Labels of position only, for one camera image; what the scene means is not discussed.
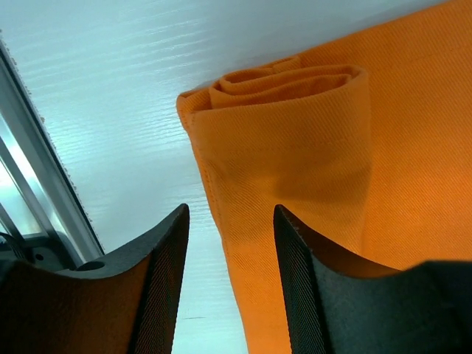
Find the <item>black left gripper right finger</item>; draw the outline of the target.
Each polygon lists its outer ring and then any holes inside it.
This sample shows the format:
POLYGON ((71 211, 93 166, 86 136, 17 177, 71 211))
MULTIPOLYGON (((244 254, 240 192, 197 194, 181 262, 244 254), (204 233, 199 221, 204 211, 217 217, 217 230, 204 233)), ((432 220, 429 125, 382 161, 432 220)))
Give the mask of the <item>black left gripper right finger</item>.
POLYGON ((283 206, 274 237, 294 353, 469 353, 471 264, 398 271, 315 232, 283 206))

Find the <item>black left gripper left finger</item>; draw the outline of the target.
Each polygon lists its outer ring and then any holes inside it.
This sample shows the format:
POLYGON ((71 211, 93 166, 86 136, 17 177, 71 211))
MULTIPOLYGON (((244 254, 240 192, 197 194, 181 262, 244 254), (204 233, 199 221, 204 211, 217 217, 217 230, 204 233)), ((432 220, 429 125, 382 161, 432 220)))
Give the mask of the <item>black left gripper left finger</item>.
POLYGON ((170 353, 190 211, 75 270, 1 262, 3 353, 170 353))

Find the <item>orange trousers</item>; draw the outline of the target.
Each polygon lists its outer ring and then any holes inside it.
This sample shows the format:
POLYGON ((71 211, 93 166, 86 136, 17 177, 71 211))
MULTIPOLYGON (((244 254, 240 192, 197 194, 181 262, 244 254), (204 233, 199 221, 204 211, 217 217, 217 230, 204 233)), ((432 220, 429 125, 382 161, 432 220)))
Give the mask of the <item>orange trousers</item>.
POLYGON ((289 353, 276 205, 396 269, 471 258, 471 3, 180 94, 250 353, 289 353))

